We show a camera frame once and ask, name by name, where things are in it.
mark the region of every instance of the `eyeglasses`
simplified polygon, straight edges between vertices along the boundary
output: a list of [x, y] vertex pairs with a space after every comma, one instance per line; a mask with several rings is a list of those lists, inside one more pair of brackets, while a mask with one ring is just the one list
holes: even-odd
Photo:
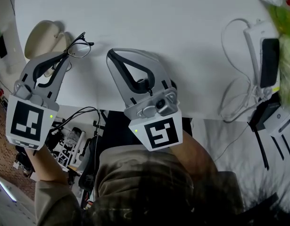
[[75, 58], [83, 58], [91, 51], [91, 47], [94, 45], [92, 42], [85, 40], [85, 32], [77, 37], [68, 47], [64, 50], [68, 55]]

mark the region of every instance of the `white desk surface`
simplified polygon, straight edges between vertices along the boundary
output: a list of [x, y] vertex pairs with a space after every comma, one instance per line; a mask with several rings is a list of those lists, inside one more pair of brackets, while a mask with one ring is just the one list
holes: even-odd
[[[23, 51], [41, 20], [59, 21], [73, 37], [85, 31], [95, 43], [87, 57], [71, 59], [59, 104], [124, 110], [106, 54], [111, 48], [137, 48], [160, 56], [177, 84], [183, 115], [205, 119], [219, 119], [225, 88], [240, 76], [224, 56], [221, 30], [237, 17], [252, 23], [269, 19], [259, 0], [15, 0], [15, 9]], [[225, 43], [233, 61], [252, 76], [244, 28], [240, 22], [229, 26]], [[236, 85], [236, 93], [246, 85]]]

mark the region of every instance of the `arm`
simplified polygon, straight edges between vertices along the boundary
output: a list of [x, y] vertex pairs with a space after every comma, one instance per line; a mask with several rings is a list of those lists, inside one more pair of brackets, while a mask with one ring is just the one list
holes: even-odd
[[34, 150], [25, 149], [33, 168], [40, 181], [49, 181], [68, 185], [67, 178], [60, 165], [50, 154], [47, 147], [44, 145], [35, 156], [33, 156]]
[[207, 151], [185, 131], [183, 131], [183, 143], [174, 145], [170, 149], [193, 179], [218, 172]]

